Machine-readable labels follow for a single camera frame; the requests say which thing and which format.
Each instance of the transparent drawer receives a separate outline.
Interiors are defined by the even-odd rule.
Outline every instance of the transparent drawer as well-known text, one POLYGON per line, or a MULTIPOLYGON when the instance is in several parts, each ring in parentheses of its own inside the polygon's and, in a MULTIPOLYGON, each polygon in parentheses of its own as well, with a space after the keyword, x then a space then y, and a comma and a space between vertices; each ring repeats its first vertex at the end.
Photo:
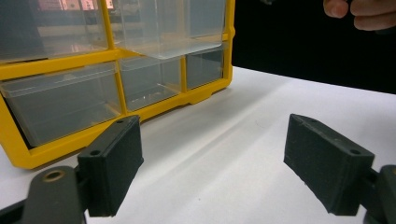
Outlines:
POLYGON ((225 0, 119 0, 115 8, 118 47, 169 59, 221 44, 225 0))
POLYGON ((0 91, 31 146, 120 115, 115 63, 0 82, 0 91))
POLYGON ((193 89, 222 78, 224 46, 186 55, 187 88, 193 89))
POLYGON ((180 59, 134 57, 120 61, 129 110, 134 111, 180 93, 180 59))
POLYGON ((97 1, 0 1, 0 63, 107 49, 97 1))

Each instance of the yellow frame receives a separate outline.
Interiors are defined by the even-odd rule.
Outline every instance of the yellow frame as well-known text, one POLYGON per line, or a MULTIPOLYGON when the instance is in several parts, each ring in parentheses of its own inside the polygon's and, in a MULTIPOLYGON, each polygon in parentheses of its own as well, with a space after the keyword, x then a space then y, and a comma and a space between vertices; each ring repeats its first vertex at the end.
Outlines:
MULTIPOLYGON (((106 0, 100 1, 102 6, 106 5, 106 0)), ((220 91, 230 85, 233 78, 231 59, 233 51, 233 37, 235 35, 235 29, 233 28, 234 7, 235 0, 227 0, 225 11, 225 29, 222 40, 228 44, 228 48, 224 50, 223 78, 205 84, 204 86, 188 90, 185 58, 182 57, 181 93, 179 95, 133 112, 128 112, 125 101, 121 100, 120 103, 122 114, 116 119, 131 115, 138 115, 140 117, 140 121, 143 121, 180 105, 197 104, 209 98, 214 92, 220 91)), ((104 14, 106 35, 108 40, 107 50, 85 55, 49 59, 30 63, 0 64, 0 80, 6 80, 15 77, 27 77, 32 74, 50 73, 93 63, 110 62, 124 57, 137 56, 138 54, 135 52, 115 48, 108 12, 106 8, 103 8, 102 11, 104 14)), ((119 96, 121 99, 124 99, 119 69, 117 69, 116 80, 119 96)), ((11 116, 11 112, 7 108, 4 98, 0 97, 0 144, 14 166, 25 169, 33 169, 84 148, 114 120, 115 119, 112 119, 107 122, 97 124, 91 128, 67 135, 66 137, 54 140, 45 145, 29 149, 22 138, 22 134, 18 130, 17 124, 11 116)))

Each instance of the storage organizer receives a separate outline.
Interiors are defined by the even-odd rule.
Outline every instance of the storage organizer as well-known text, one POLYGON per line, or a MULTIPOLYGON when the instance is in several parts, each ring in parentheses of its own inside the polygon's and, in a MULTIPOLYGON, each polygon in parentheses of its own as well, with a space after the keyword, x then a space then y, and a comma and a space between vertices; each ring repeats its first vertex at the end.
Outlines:
POLYGON ((97 1, 1 1, 0 144, 14 166, 231 83, 235 0, 97 1))

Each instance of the human hand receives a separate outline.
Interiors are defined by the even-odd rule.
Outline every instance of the human hand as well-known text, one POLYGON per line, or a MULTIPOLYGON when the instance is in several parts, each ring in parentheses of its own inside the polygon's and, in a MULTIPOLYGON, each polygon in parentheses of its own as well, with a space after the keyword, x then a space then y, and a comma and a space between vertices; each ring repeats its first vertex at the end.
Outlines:
POLYGON ((326 15, 343 18, 350 12, 359 30, 384 30, 396 26, 396 0, 323 0, 326 15))

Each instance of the white tabletop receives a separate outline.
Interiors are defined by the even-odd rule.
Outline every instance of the white tabletop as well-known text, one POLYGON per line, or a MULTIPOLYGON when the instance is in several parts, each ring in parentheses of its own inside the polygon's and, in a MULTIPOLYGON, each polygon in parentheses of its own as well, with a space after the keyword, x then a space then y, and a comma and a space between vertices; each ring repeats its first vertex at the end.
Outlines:
MULTIPOLYGON (((291 113, 372 151, 377 171, 396 164, 396 95, 235 67, 227 89, 141 124, 145 162, 119 212, 88 223, 362 223, 363 207, 356 217, 328 214, 283 162, 291 113)), ((0 209, 25 199, 43 171, 13 167, 1 149, 0 209)))

